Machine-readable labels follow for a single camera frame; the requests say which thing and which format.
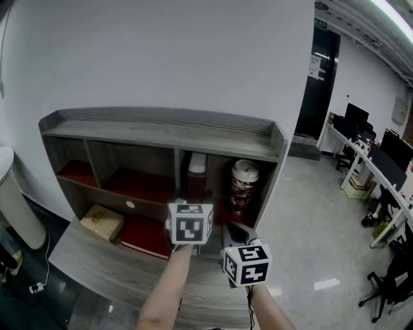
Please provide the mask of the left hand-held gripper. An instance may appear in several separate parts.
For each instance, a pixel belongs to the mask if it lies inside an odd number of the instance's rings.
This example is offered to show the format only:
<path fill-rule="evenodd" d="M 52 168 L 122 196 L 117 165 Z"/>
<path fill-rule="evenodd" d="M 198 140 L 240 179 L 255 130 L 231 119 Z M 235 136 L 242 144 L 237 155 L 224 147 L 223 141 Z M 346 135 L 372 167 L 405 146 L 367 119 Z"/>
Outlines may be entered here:
<path fill-rule="evenodd" d="M 192 245 L 192 254 L 200 255 L 212 232 L 214 221 L 213 193 L 206 190 L 200 202 L 189 202 L 180 193 L 168 203 L 165 229 L 169 233 L 173 252 L 180 246 Z"/>

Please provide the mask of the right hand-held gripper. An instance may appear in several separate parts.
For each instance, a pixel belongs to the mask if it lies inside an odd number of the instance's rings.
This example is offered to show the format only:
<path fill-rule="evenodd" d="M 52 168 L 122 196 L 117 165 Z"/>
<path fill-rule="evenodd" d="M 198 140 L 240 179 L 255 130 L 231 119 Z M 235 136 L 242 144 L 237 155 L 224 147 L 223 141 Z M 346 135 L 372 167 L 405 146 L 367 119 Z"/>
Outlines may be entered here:
<path fill-rule="evenodd" d="M 246 287 L 266 282 L 272 255 L 256 231 L 242 223 L 229 222 L 221 228 L 222 270 L 230 287 Z"/>

